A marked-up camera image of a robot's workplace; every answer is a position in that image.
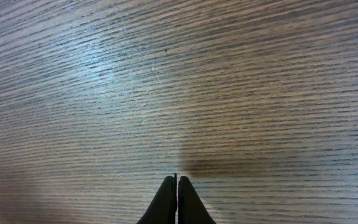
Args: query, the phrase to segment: black pointed tool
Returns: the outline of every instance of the black pointed tool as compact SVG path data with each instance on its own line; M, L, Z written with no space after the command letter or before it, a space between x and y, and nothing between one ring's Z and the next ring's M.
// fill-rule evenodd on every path
M177 203L177 174L162 182L149 208L137 224L175 224L178 206L179 224L216 224L205 209L189 178L179 181Z

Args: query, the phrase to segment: wooden table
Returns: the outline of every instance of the wooden table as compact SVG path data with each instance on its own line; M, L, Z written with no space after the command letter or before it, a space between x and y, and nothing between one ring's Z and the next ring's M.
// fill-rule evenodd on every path
M0 0L0 223L358 223L358 1Z

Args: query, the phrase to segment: wood grain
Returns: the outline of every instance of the wood grain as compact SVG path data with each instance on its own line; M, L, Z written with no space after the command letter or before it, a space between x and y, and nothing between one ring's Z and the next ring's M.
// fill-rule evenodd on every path
M0 223L358 223L358 1L0 0Z

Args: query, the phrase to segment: brown wood grain surface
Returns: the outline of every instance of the brown wood grain surface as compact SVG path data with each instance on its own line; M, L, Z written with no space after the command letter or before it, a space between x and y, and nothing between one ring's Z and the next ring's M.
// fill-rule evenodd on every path
M0 223L358 223L358 1L0 0Z

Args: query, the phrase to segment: wooden surface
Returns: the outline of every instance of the wooden surface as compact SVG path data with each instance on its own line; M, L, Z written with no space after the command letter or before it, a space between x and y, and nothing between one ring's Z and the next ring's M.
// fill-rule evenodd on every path
M0 223L358 223L358 1L0 0Z

